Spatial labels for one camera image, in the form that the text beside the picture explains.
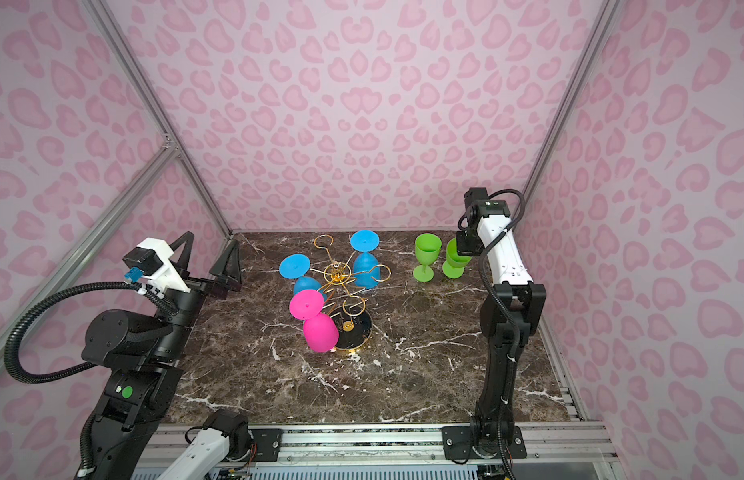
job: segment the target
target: metal mounting plate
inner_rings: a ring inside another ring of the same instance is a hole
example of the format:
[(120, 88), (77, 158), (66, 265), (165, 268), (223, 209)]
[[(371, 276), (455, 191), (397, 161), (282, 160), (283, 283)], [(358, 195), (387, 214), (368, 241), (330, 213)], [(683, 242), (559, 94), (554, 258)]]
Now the metal mounting plate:
[(255, 462), (276, 462), (281, 450), (280, 428), (251, 428), (254, 444), (258, 446)]
[[(472, 448), (473, 439), (469, 427), (443, 427), (441, 429), (441, 437), (444, 446), (444, 457), (447, 460), (462, 462), (466, 458), (483, 458)], [(521, 429), (519, 427), (513, 428), (513, 442), (508, 446), (508, 449), (512, 458), (526, 458), (524, 438), (521, 435)], [(500, 459), (500, 456), (495, 456), (493, 459)]]

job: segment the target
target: pink leopard print wall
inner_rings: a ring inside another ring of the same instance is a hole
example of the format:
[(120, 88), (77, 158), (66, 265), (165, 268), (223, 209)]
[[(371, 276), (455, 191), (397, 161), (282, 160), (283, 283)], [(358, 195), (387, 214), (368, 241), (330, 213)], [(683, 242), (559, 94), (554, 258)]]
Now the pink leopard print wall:
[[(76, 284), (123, 280), (122, 256), (134, 245), (147, 236), (172, 241), (186, 230), (195, 234), (191, 274), (207, 276), (223, 238), (188, 178), (173, 164)], [(156, 311), (133, 292), (87, 293), (61, 302), (23, 346), (23, 366), (31, 372), (50, 372), (80, 363), (89, 322), (111, 308), (149, 315)], [(0, 377), (0, 478), (72, 478), (79, 464), (79, 431), (109, 374), (110, 370), (96, 367), (31, 386), (4, 373)]]
[(108, 4), (232, 227), (306, 230), (522, 187), (601, 0)]
[(162, 142), (96, 32), (0, 1), (0, 332)]
[(744, 478), (744, 1), (630, 1), (519, 238), (631, 478)]

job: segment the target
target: dark marble tabletop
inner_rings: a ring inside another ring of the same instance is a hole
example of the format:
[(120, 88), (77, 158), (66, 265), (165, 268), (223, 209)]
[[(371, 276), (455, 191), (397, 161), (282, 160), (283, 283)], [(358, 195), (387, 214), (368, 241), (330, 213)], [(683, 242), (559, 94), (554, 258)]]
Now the dark marble tabletop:
[[(302, 322), (289, 313), (294, 280), (282, 278), (278, 265), (300, 253), (322, 270), (328, 259), (313, 245), (318, 234), (237, 235), (244, 288), (204, 306), (179, 363), (185, 375), (167, 421), (199, 425), (222, 407), (256, 424), (467, 421), (486, 370), (478, 320), (486, 294), (476, 260), (458, 280), (441, 271), (454, 232), (436, 232), (444, 246), (435, 277), (415, 281), (420, 233), (380, 233), (372, 254), (393, 275), (366, 294), (374, 330), (354, 354), (312, 352)], [(333, 255), (347, 259), (350, 235), (332, 235)], [(568, 420), (560, 395), (535, 335), (520, 360), (516, 420)]]

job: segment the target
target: green wine glass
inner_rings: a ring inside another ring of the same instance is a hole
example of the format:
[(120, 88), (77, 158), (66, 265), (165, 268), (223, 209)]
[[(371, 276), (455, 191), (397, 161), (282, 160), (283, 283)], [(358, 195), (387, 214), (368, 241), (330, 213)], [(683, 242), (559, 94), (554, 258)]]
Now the green wine glass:
[(469, 256), (457, 254), (457, 240), (454, 238), (450, 240), (446, 245), (446, 261), (441, 267), (444, 275), (452, 279), (462, 277), (468, 262), (470, 262)]
[(434, 278), (434, 269), (430, 264), (438, 260), (441, 252), (441, 238), (434, 234), (418, 235), (415, 239), (415, 256), (420, 266), (412, 272), (418, 282), (430, 282)]

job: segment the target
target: wine glass base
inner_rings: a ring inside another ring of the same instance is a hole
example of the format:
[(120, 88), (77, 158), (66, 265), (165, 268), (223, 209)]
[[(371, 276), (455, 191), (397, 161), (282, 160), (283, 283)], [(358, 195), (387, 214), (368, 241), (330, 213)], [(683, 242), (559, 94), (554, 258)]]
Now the wine glass base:
[(425, 265), (415, 268), (412, 274), (418, 282), (430, 282), (434, 279), (434, 269)]
[(455, 267), (450, 265), (448, 262), (444, 262), (444, 264), (441, 267), (442, 271), (444, 272), (444, 275), (448, 276), (451, 279), (457, 279), (463, 276), (463, 272), (465, 271), (464, 267)]
[[(349, 312), (356, 313), (360, 307), (351, 308)], [(342, 352), (352, 352), (361, 348), (372, 335), (372, 317), (366, 310), (361, 314), (350, 316), (341, 308), (330, 313), (330, 318), (338, 328), (340, 336), (335, 348)]]

